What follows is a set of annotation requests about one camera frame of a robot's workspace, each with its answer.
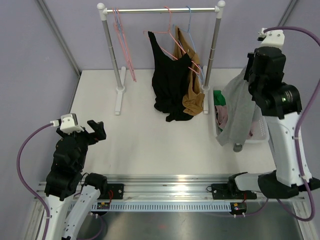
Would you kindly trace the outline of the grey tank top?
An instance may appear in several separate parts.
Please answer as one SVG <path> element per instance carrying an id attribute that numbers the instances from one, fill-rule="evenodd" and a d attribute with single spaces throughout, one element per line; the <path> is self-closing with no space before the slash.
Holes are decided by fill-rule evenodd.
<path id="1" fill-rule="evenodd" d="M 222 90 L 226 102 L 227 121 L 217 136 L 221 146 L 231 144 L 239 153 L 249 136 L 256 104 L 249 93 L 249 83 L 244 79 L 246 68 L 234 77 Z"/>

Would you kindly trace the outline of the green tank top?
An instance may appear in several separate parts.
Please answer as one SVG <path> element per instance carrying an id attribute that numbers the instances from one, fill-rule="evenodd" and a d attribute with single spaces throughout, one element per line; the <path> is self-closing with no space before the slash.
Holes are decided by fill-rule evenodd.
<path id="1" fill-rule="evenodd" d="M 221 90 L 213 90 L 213 101 L 215 106 L 225 106 L 226 100 Z"/>

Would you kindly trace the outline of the mauve pink tank top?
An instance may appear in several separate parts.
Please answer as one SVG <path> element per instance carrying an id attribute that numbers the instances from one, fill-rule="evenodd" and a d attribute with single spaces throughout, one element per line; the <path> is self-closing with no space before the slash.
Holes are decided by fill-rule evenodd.
<path id="1" fill-rule="evenodd" d="M 220 132 L 224 130 L 228 121 L 228 110 L 226 105 L 215 105 L 215 121 Z M 247 136 L 247 139 L 251 139 L 254 136 L 256 125 L 259 121 L 259 110 L 256 108 L 253 113 L 251 127 Z"/>

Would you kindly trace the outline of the black tank top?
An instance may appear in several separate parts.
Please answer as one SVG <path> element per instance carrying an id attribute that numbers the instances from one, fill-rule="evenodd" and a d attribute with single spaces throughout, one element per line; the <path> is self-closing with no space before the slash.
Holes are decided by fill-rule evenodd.
<path id="1" fill-rule="evenodd" d="M 155 94 L 154 108 L 168 114 L 167 122 L 189 121 L 192 115 L 185 113 L 183 97 L 188 92 L 188 75 L 192 60 L 184 54 L 177 60 L 170 59 L 160 48 L 155 34 L 148 32 L 154 58 L 152 88 Z"/>

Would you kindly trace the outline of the pink hanger with black top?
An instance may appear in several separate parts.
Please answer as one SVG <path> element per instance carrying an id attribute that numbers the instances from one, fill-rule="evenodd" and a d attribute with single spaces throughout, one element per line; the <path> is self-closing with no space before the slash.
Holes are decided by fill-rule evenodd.
<path id="1" fill-rule="evenodd" d="M 154 34 L 168 34 L 174 41 L 175 45 L 177 47 L 179 47 L 182 52 L 184 54 L 187 54 L 187 52 L 184 50 L 184 48 L 180 45 L 180 43 L 175 39 L 175 37 L 172 35 L 172 32 L 171 32 L 171 23 L 172 23 L 172 12 L 170 10 L 170 8 L 168 6 L 164 6 L 163 9 L 167 9 L 167 11 L 169 12 L 169 23 L 168 23 L 168 29 L 167 31 L 155 31 Z M 170 57 L 173 58 L 173 60 L 178 60 L 177 57 L 175 57 L 174 55 L 172 55 L 170 52 L 168 52 L 167 50 L 165 50 L 163 47 L 160 47 L 160 49 L 165 52 L 166 54 L 168 54 Z M 199 67 L 199 65 L 197 63 L 195 63 L 193 60 L 191 61 L 197 68 L 198 68 L 198 72 L 196 70 L 194 70 L 193 68 L 189 67 L 189 69 L 191 71 L 193 71 L 198 77 L 200 77 L 200 75 L 202 74 L 202 69 L 201 67 Z"/>

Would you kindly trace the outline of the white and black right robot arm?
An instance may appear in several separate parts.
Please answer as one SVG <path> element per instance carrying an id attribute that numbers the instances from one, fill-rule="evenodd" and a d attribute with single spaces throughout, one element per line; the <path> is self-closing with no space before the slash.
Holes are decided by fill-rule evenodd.
<path id="1" fill-rule="evenodd" d="M 261 46 L 249 53 L 244 80 L 252 100 L 260 108 L 270 134 L 275 170 L 242 172 L 228 178 L 227 193 L 239 198 L 252 191 L 269 199 L 289 199 L 300 192 L 317 190 L 319 179 L 312 176 L 303 156 L 299 136 L 302 104 L 298 89 L 284 83 L 286 56 L 281 49 Z"/>

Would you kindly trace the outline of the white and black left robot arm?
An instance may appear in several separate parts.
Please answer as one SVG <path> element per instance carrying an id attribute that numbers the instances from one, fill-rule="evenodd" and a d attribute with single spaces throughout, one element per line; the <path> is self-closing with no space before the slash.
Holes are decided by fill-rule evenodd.
<path id="1" fill-rule="evenodd" d="M 107 177 L 90 173 L 78 200 L 68 210 L 82 179 L 89 146 L 107 138 L 102 121 L 89 120 L 87 124 L 92 132 L 75 123 L 56 130 L 61 139 L 56 144 L 44 190 L 49 212 L 43 232 L 46 240 L 75 240 L 92 204 L 108 194 Z"/>

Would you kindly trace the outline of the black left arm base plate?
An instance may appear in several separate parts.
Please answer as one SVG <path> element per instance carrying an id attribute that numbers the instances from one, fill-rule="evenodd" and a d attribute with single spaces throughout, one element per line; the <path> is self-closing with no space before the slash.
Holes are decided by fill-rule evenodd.
<path id="1" fill-rule="evenodd" d="M 107 191 L 100 195 L 99 200 L 122 200 L 124 196 L 124 184 L 123 183 L 109 183 Z"/>

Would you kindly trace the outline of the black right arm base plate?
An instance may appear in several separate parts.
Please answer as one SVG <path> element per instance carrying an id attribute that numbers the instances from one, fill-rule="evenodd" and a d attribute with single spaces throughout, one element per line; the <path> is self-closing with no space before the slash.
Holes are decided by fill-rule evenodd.
<path id="1" fill-rule="evenodd" d="M 213 183 L 206 187 L 214 200 L 256 200 L 257 194 L 252 191 L 231 192 L 226 183 Z"/>

